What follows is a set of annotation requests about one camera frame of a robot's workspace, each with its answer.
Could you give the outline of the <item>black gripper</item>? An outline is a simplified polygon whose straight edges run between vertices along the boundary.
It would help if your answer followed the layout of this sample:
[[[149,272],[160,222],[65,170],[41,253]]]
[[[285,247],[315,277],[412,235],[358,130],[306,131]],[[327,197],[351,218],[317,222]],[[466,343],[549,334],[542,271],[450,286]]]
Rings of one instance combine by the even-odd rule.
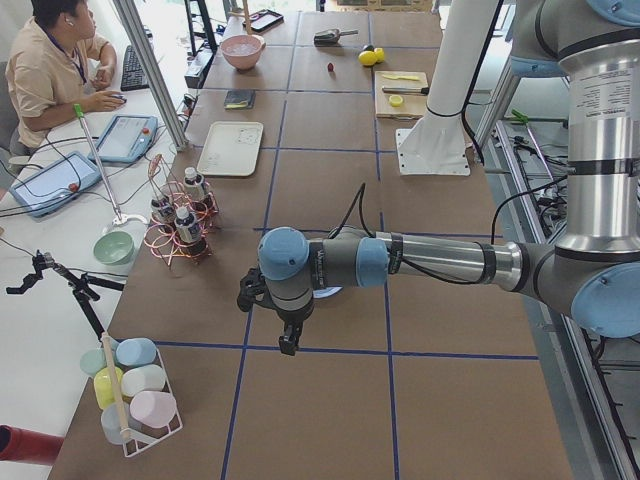
[[[284,322],[283,334],[278,339],[282,354],[288,356],[296,355],[304,321],[311,316],[313,311],[313,307],[304,307],[296,311],[277,311],[279,318]]]

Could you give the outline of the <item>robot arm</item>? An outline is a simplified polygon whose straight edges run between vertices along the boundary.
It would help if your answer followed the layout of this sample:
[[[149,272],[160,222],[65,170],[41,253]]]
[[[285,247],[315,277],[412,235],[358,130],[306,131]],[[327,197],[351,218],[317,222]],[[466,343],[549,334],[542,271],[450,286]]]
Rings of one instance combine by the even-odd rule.
[[[496,284],[608,338],[639,331],[639,5],[521,1],[511,64],[570,80],[566,229],[551,245],[455,241],[340,226],[324,239],[280,227],[258,247],[238,305],[274,310],[279,346],[298,349],[313,294],[372,287],[396,273]]]

